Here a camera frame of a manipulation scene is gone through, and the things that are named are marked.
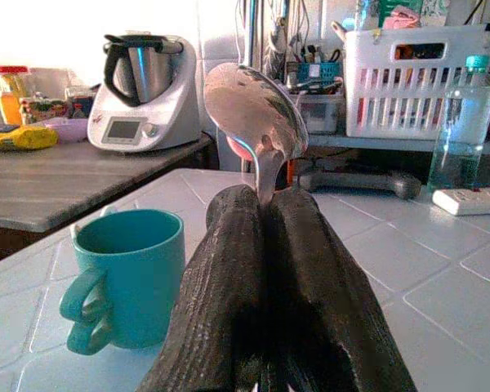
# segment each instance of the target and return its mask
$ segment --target plastic water bottle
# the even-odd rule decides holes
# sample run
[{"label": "plastic water bottle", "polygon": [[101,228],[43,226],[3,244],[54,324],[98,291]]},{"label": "plastic water bottle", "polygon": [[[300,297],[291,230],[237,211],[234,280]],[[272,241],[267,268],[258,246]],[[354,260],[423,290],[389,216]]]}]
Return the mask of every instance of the plastic water bottle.
[{"label": "plastic water bottle", "polygon": [[490,123],[488,56],[469,56],[445,93],[443,125],[435,142],[428,189],[473,188]]}]

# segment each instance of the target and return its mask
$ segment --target white plastic basket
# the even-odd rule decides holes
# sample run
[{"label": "white plastic basket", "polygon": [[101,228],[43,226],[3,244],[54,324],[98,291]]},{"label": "white plastic basket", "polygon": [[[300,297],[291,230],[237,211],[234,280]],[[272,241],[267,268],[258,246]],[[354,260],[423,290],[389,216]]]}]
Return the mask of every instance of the white plastic basket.
[{"label": "white plastic basket", "polygon": [[[398,46],[428,43],[444,45],[440,58],[395,59]],[[433,140],[466,57],[490,56],[490,24],[352,31],[345,53],[347,136]]]}]

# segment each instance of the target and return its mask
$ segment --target teal bottle cap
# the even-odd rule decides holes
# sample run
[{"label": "teal bottle cap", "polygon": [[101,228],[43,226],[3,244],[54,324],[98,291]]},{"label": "teal bottle cap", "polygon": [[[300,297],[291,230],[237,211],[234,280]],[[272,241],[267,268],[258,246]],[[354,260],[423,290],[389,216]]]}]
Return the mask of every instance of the teal bottle cap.
[{"label": "teal bottle cap", "polygon": [[466,68],[486,69],[490,62],[490,56],[473,55],[466,57]]}]

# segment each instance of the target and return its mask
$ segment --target pink bowl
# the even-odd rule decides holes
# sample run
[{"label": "pink bowl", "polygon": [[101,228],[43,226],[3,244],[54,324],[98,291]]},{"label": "pink bowl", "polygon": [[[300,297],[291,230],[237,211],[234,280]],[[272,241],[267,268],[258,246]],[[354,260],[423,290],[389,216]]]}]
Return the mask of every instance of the pink bowl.
[{"label": "pink bowl", "polygon": [[87,118],[54,117],[42,121],[58,134],[58,143],[74,143],[87,137]]}]

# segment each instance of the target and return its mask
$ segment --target bottle cap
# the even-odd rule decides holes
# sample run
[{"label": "bottle cap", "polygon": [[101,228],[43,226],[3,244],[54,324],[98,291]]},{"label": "bottle cap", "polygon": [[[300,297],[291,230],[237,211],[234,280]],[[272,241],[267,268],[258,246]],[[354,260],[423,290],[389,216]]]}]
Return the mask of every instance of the bottle cap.
[{"label": "bottle cap", "polygon": [[466,68],[486,69],[490,62],[490,56],[473,55],[466,57]]},{"label": "bottle cap", "polygon": [[0,65],[0,74],[23,74],[29,72],[23,65]]}]

